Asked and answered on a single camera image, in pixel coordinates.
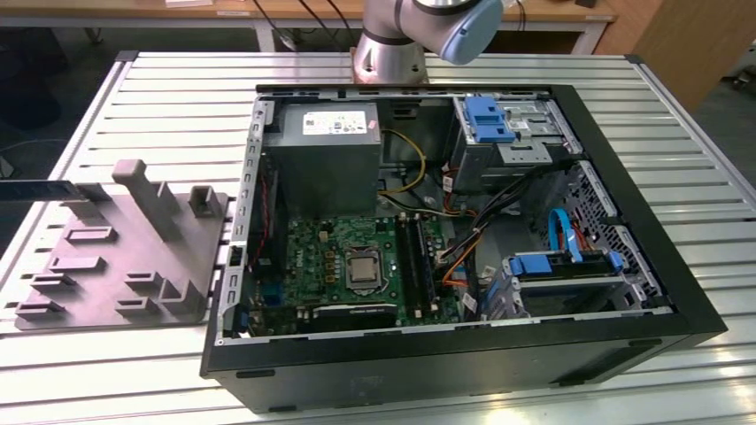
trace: green motherboard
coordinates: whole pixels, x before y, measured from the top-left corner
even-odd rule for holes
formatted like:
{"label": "green motherboard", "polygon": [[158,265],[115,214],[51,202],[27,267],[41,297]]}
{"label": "green motherboard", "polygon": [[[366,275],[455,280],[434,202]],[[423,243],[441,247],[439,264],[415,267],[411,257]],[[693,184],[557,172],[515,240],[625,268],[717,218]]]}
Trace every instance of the green motherboard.
{"label": "green motherboard", "polygon": [[[265,310],[270,334],[297,333],[295,308],[310,305],[397,305],[397,326],[461,321],[454,294],[439,298],[434,314],[418,317],[407,311],[395,220],[387,217],[290,221],[286,280],[281,286],[263,288],[265,297],[277,303]],[[434,252],[445,249],[435,216],[423,220],[422,230],[433,257]]]}

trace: sticker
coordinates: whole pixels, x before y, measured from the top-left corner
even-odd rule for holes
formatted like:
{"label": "sticker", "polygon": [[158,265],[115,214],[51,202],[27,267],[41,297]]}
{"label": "sticker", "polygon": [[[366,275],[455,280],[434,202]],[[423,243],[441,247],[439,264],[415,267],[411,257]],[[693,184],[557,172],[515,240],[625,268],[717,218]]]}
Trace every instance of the sticker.
{"label": "sticker", "polygon": [[497,269],[491,266],[486,266],[482,273],[482,279],[491,279],[495,273]]}
{"label": "sticker", "polygon": [[442,186],[445,188],[445,192],[451,193],[453,188],[454,188],[454,179],[449,175],[445,175],[442,183],[443,183]]}
{"label": "sticker", "polygon": [[475,313],[478,310],[478,301],[475,301],[475,298],[471,296],[471,294],[469,294],[467,292],[465,293],[465,297],[462,297],[462,303],[465,304],[466,307],[469,307],[469,309]]}
{"label": "sticker", "polygon": [[367,133],[365,111],[323,111],[306,114],[305,135],[366,135]]}
{"label": "sticker", "polygon": [[529,130],[529,129],[531,129],[531,128],[529,127],[529,123],[525,122],[525,120],[522,120],[522,121],[510,121],[510,128],[511,128],[513,130]]}
{"label": "sticker", "polygon": [[251,16],[251,13],[245,11],[218,11],[215,14],[218,16]]}

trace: wooden desk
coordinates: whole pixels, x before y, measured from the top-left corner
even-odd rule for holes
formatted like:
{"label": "wooden desk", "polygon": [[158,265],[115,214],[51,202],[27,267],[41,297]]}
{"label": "wooden desk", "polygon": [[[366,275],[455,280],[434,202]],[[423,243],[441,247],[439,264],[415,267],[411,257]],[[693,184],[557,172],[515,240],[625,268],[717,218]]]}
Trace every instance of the wooden desk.
{"label": "wooden desk", "polygon": [[[363,0],[334,0],[362,27]],[[581,33],[574,54],[591,54],[617,14],[606,1],[594,9],[574,0],[526,0],[527,31]],[[307,0],[329,27],[345,27],[326,0]],[[261,0],[279,27],[319,27],[297,0]],[[275,51],[274,34],[251,0],[217,0],[214,6],[167,8],[163,0],[0,0],[0,26],[7,27],[254,27],[261,51]],[[517,30],[519,11],[505,13],[501,30]]]}

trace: table leg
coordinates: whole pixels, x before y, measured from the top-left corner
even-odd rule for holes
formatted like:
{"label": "table leg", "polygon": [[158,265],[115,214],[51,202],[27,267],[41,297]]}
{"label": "table leg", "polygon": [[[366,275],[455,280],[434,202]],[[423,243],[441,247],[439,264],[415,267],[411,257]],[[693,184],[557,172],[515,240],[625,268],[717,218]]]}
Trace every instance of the table leg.
{"label": "table leg", "polygon": [[103,43],[103,37],[99,36],[102,28],[85,28],[85,32],[87,33],[87,38],[93,44]]}
{"label": "table leg", "polygon": [[269,24],[263,19],[259,19],[254,23],[255,32],[258,34],[258,46],[261,51],[275,51],[275,36],[271,24]]}
{"label": "table leg", "polygon": [[578,42],[573,48],[574,55],[593,55],[599,40],[602,39],[602,34],[605,33],[606,22],[591,22],[586,24],[586,30],[581,33],[578,37]]}

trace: ram slot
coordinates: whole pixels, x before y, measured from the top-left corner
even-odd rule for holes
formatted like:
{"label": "ram slot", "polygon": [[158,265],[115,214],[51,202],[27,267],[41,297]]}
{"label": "ram slot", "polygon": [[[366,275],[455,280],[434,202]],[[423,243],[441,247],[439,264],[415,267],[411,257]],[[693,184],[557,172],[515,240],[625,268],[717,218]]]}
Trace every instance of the ram slot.
{"label": "ram slot", "polygon": [[421,218],[401,216],[395,223],[406,307],[409,315],[421,318],[439,309]]}

